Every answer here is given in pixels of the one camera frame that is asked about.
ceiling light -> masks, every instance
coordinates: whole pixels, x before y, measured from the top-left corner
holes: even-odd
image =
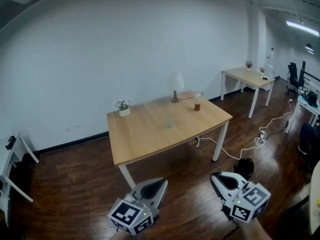
[[[290,22],[290,21],[287,21],[286,23],[288,24],[288,26],[291,26],[291,27],[306,31],[306,32],[308,32],[310,34],[313,34],[313,35],[319,37],[319,32],[314,30],[314,29],[312,29],[312,28],[309,28],[309,27],[306,27],[306,26],[302,26],[302,25],[299,25],[297,23],[293,23],[293,22]]]
[[[311,51],[311,52],[314,51],[314,49],[312,48],[312,46],[311,46],[310,43],[307,43],[307,44],[305,45],[305,48],[306,48],[307,50]]]

black cable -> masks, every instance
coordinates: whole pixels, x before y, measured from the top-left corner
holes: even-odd
[[[226,234],[223,238],[222,238],[222,240],[226,240],[228,237],[230,237],[233,233],[235,233],[238,229],[240,229],[240,226],[232,219],[232,222],[234,223],[234,224],[236,224],[236,228],[235,229],[233,229],[233,230],[231,230],[228,234]]]
[[[265,140],[268,139],[271,135],[275,135],[275,134],[281,133],[281,132],[282,132],[284,129],[286,129],[286,128],[287,128],[287,126],[283,127],[283,128],[282,128],[281,130],[279,130],[279,131],[270,133],[270,134],[268,135],[268,137],[265,138]]]

black object on shelf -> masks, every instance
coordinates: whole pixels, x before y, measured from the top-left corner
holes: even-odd
[[[234,164],[233,170],[248,180],[254,174],[255,165],[251,158],[241,158]]]
[[[8,142],[6,143],[5,148],[6,148],[7,150],[12,149],[12,147],[13,147],[14,144],[15,144],[15,142],[16,142],[16,137],[15,137],[15,136],[11,136],[11,137],[9,138]]]
[[[309,105],[317,108],[317,100],[318,96],[313,91],[309,91],[306,97],[306,101],[309,103]]]

lamp base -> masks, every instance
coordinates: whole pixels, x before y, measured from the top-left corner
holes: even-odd
[[[179,102],[179,99],[177,97],[177,91],[174,90],[173,91],[173,99],[172,99],[172,103],[178,103]]]

table leg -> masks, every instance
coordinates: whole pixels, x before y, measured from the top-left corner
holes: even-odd
[[[218,143],[217,143],[217,145],[216,145],[216,147],[215,147],[214,155],[213,155],[213,158],[212,158],[212,160],[213,160],[214,162],[217,161],[218,158],[219,158],[222,145],[223,145],[223,143],[224,143],[224,141],[225,141],[225,136],[226,136],[226,133],[227,133],[228,124],[229,124],[229,121],[225,122],[225,123],[221,126]]]
[[[226,82],[226,75],[224,72],[222,72],[222,80],[221,80],[221,96],[220,96],[220,100],[223,101],[224,100],[224,90],[225,90],[225,82]]]
[[[298,100],[298,102],[295,105],[293,115],[289,118],[289,123],[288,123],[286,130],[285,130],[286,134],[290,131],[290,128],[291,128],[292,124],[294,123],[294,120],[295,120],[297,113],[298,113],[298,110],[299,110],[299,106],[300,106],[300,101]]]
[[[312,124],[311,124],[312,127],[315,127],[317,119],[318,119],[318,115],[314,115],[314,119],[313,119]]]
[[[132,179],[127,167],[125,164],[119,165],[120,171],[122,172],[126,182],[128,182],[130,188],[133,190],[136,186],[134,180]]]
[[[310,117],[310,120],[309,120],[309,125],[311,125],[312,124],[312,121],[313,121],[313,119],[314,119],[314,114],[311,114],[311,117]]]
[[[245,82],[241,82],[241,93],[244,92],[245,85],[246,85]]]
[[[255,88],[253,101],[252,101],[252,105],[251,105],[251,109],[250,109],[250,113],[249,113],[249,118],[252,118],[252,114],[254,113],[257,98],[258,98],[258,93],[259,93],[259,88]]]
[[[9,163],[10,163],[14,168],[17,168],[16,164],[15,164],[14,162],[12,162],[12,160],[10,160]]]
[[[28,151],[28,153],[30,154],[30,156],[33,158],[33,160],[34,160],[37,164],[39,164],[38,158],[36,158],[35,154],[31,151],[31,149],[29,148],[29,146],[27,145],[27,143],[25,142],[25,140],[24,140],[22,137],[20,137],[20,140],[21,140],[22,144],[24,145],[25,149],[26,149],[26,150]]]
[[[265,103],[265,106],[266,106],[266,107],[269,106],[269,101],[270,101],[272,89],[273,89],[273,87],[274,87],[274,83],[275,83],[275,82],[272,82],[271,85],[270,85],[270,90],[269,90],[268,98],[266,99],[266,103]]]
[[[14,184],[11,179],[9,179],[6,175],[2,176],[3,180],[9,184],[10,186],[12,186],[16,191],[18,191],[25,199],[27,199],[28,201],[30,201],[31,203],[34,202],[34,200],[32,198],[30,198],[30,196],[28,196],[25,192],[23,192],[20,188],[18,188],[18,186],[16,184]]]
[[[1,196],[5,197],[6,199],[8,199],[10,201],[10,197],[7,196],[2,190],[0,190],[0,194],[1,194]]]

